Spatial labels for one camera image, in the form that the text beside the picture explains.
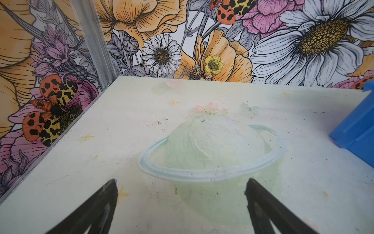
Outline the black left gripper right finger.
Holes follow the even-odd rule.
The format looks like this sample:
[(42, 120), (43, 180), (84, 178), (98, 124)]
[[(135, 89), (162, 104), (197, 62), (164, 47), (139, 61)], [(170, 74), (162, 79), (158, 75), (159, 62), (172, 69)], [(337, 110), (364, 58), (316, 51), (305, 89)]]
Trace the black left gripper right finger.
[(256, 234), (275, 233), (272, 225), (275, 225), (282, 234), (316, 233), (255, 179), (249, 179), (244, 194)]

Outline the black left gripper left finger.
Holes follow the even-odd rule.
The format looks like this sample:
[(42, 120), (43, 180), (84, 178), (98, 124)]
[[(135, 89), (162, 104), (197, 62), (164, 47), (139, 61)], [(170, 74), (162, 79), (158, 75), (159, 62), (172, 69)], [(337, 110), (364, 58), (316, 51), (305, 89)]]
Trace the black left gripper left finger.
[(48, 234), (107, 234), (111, 228), (118, 188), (111, 179)]

